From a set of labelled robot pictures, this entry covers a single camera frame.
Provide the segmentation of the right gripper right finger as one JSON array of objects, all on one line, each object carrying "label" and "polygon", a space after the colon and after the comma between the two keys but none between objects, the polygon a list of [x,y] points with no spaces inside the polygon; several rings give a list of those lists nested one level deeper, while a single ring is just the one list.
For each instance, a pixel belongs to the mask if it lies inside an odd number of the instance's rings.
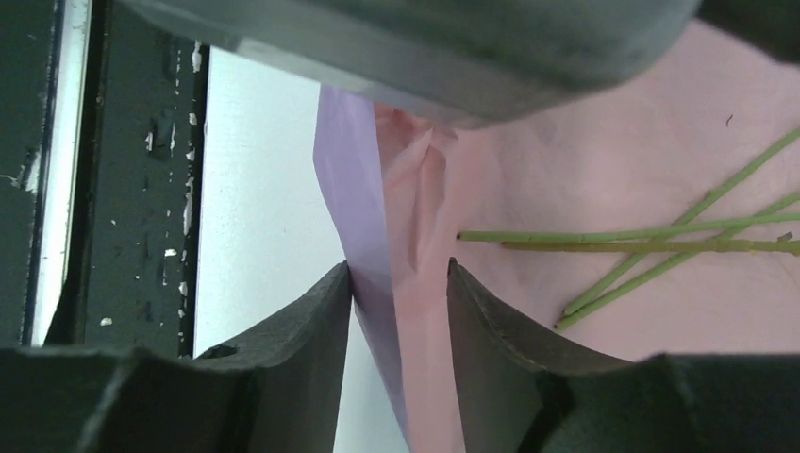
[{"label": "right gripper right finger", "polygon": [[456,260],[447,311],[470,452],[795,452],[795,355],[625,361],[568,340]]}]

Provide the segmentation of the pink rose stem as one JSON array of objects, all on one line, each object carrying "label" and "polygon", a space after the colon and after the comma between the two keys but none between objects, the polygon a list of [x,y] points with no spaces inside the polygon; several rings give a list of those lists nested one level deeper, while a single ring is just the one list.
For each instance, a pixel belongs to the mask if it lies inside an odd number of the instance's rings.
[{"label": "pink rose stem", "polygon": [[520,231],[461,231],[457,239],[464,242],[478,243],[563,243],[563,242],[610,242],[620,240],[638,240],[654,237],[676,236],[700,231],[728,229],[732,227],[750,227],[786,222],[798,222],[799,213],[775,213],[763,216],[728,218],[712,220],[683,226],[659,226],[642,229],[621,230],[611,232],[520,232]]}]

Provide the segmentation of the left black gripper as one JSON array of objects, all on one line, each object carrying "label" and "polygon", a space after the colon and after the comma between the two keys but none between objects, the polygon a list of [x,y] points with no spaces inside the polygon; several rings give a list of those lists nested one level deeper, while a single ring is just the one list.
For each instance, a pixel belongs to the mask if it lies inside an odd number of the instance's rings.
[{"label": "left black gripper", "polygon": [[795,1],[132,1],[177,36],[463,128],[618,87],[695,20],[799,61]]}]

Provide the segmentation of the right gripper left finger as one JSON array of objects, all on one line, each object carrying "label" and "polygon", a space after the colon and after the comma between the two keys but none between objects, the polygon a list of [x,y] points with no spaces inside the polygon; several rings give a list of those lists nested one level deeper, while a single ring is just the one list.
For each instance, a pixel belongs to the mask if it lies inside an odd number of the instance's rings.
[{"label": "right gripper left finger", "polygon": [[330,452],[352,307],[338,263],[196,359],[141,347],[5,348],[5,452]]}]

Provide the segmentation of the pink wrapping paper sheet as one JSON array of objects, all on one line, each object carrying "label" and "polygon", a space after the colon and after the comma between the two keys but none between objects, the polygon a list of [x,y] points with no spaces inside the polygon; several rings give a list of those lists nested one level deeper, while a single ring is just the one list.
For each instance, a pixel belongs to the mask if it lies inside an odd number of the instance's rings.
[{"label": "pink wrapping paper sheet", "polygon": [[799,349],[799,261],[708,253],[659,277],[660,255],[517,252],[462,230],[661,227],[740,170],[699,220],[799,193],[799,71],[706,26],[610,92],[482,130],[320,92],[314,165],[358,316],[413,452],[463,452],[447,268],[457,260],[543,326],[622,359]]}]

